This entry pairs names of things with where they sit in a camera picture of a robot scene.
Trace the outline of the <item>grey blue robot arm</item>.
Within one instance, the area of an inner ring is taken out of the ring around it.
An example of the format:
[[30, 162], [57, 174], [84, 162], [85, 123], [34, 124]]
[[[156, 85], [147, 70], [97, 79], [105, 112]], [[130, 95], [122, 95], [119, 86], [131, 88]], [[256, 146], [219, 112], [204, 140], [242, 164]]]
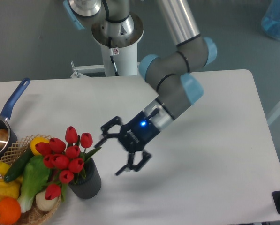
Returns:
[[166, 58], [148, 55], [137, 60], [137, 44], [144, 33], [141, 19], [127, 0], [66, 0], [63, 5], [80, 30], [89, 28], [100, 45], [106, 76], [140, 74], [158, 93], [130, 122], [114, 117], [101, 127], [102, 139], [116, 138], [128, 153], [122, 171], [139, 171], [151, 158], [145, 145], [192, 106], [204, 93], [191, 72], [217, 57], [215, 43], [202, 37], [185, 0], [159, 0], [177, 50]]

